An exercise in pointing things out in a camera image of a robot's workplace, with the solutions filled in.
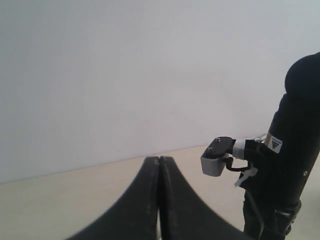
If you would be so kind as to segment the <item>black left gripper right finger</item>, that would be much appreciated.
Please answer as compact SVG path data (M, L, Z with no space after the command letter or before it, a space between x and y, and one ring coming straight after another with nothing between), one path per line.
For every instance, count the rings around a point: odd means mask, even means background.
M249 240L197 195L172 157L159 158L158 208L163 240Z

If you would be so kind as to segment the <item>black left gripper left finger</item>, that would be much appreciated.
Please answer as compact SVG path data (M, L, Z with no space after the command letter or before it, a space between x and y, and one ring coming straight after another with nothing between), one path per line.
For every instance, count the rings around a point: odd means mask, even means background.
M70 240L156 240L158 220L157 156L146 157L132 183L98 219Z

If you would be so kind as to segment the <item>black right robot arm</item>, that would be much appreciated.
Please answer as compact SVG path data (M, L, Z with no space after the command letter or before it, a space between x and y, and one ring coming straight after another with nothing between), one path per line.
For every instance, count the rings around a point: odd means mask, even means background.
M301 194L320 152L320 55L288 70L285 94L260 152L267 164L246 179L244 233L255 240L283 240L302 204Z

